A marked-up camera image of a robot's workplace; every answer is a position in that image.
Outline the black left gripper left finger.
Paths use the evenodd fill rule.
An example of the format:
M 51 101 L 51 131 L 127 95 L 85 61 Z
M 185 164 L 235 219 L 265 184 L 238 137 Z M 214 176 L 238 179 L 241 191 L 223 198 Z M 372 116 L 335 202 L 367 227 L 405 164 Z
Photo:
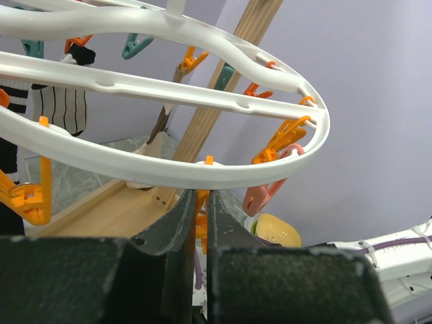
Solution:
M 190 323 L 196 195 L 133 238 L 1 239 L 2 323 Z

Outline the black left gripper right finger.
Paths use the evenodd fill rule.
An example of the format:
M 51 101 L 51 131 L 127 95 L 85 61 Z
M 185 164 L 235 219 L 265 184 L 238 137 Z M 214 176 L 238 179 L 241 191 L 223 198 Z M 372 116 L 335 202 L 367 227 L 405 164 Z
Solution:
M 356 252 L 267 246 L 212 191 L 208 211 L 210 323 L 392 323 L 375 270 Z

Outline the orange clothes peg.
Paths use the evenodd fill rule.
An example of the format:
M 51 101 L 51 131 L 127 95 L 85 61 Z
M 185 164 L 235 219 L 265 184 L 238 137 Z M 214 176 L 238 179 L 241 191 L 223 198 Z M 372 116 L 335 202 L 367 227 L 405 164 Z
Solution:
M 207 254 L 207 207 L 209 204 L 210 190 L 196 191 L 195 217 L 196 229 L 195 236 L 201 241 L 202 252 Z
M 51 161 L 40 157 L 40 182 L 17 183 L 17 146 L 1 139 L 1 202 L 32 225 L 46 225 L 51 220 Z

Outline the cream brown ribbed sock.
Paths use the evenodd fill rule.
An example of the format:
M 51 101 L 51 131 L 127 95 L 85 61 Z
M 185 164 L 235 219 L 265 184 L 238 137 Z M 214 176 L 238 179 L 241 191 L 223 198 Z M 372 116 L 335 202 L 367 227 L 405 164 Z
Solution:
M 173 75 L 172 82 L 181 83 L 183 77 L 185 76 L 186 68 L 181 68 L 182 64 L 179 63 L 175 68 L 175 73 Z M 171 110 L 173 109 L 173 103 L 164 103 L 163 107 L 159 113 L 158 119 L 152 129 L 152 132 L 146 142 L 133 153 L 138 155 L 145 155 L 148 157 L 161 157 L 161 141 L 163 137 L 163 133 L 165 132 L 167 122 L 169 119 L 169 115 Z M 126 186 L 129 188 L 137 189 L 137 190 L 150 190 L 153 188 L 152 185 L 143 184 L 138 182 L 126 182 Z

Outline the black white striped sock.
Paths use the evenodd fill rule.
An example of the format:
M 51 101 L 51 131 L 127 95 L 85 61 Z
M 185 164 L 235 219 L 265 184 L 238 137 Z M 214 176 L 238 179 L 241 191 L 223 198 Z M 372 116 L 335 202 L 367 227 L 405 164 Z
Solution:
M 87 47 L 72 45 L 60 63 L 88 67 L 95 62 L 96 52 Z M 87 102 L 86 92 L 73 88 L 32 84 L 32 117 L 38 122 L 40 116 L 48 118 L 49 123 L 60 127 L 72 136 L 79 136 L 86 129 Z

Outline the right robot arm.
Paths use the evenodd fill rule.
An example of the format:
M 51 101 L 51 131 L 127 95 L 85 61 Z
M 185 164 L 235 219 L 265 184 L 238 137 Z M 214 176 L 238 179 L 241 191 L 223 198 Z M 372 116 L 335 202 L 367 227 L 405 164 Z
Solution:
M 392 234 L 328 246 L 363 254 L 390 308 L 431 294 L 431 220 Z

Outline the wooden hanger stand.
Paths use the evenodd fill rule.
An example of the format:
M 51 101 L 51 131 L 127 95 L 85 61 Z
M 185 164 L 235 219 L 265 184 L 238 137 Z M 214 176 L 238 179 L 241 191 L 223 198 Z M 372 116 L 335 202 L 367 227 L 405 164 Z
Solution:
M 250 1 L 234 31 L 258 45 L 281 1 Z M 175 152 L 176 161 L 196 160 L 220 112 L 199 107 Z M 54 216 L 50 224 L 27 229 L 28 236 L 123 236 L 131 237 L 158 220 L 175 205 L 176 189 L 155 187 L 141 191 L 122 180 L 111 180 Z

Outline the white round clip hanger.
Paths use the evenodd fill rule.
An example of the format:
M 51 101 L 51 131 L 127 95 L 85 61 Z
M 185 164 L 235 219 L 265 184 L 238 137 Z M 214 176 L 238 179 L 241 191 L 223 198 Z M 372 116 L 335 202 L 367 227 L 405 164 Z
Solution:
M 305 166 L 330 131 L 327 107 L 319 93 L 282 61 L 251 43 L 183 13 L 183 1 L 161 8 L 140 1 L 26 1 L 24 9 L 1 8 L 1 34 L 34 41 L 74 36 L 138 33 L 192 45 L 222 59 L 250 81 L 273 90 L 313 98 L 309 106 L 260 99 L 152 78 L 1 54 L 1 76 L 12 80 L 152 99 L 194 107 L 281 119 L 310 117 L 315 133 L 299 157 L 258 165 L 193 164 L 145 157 L 75 138 L 57 126 L 44 127 L 6 108 L 1 109 L 1 136 L 44 157 L 112 178 L 187 189 L 258 186 L 286 178 Z

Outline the yellow dish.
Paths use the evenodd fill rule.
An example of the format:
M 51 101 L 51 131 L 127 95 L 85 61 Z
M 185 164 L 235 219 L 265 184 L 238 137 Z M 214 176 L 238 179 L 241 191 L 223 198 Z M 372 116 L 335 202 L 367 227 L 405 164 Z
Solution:
M 302 246 L 302 239 L 296 229 L 272 214 L 247 217 L 243 225 L 253 236 L 266 244 L 279 244 L 288 248 Z

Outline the pink clothes peg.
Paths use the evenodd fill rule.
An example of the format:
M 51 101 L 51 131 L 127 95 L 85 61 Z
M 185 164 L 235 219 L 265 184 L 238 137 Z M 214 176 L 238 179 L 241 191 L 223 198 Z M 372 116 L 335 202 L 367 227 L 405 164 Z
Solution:
M 304 149 L 300 144 L 288 145 L 278 159 L 289 157 L 294 153 L 299 156 L 304 153 Z M 257 213 L 262 211 L 265 205 L 273 198 L 276 192 L 284 185 L 286 178 L 278 180 L 272 184 L 265 184 L 262 186 L 250 187 L 247 189 L 242 203 L 243 211 L 249 216 L 254 217 Z

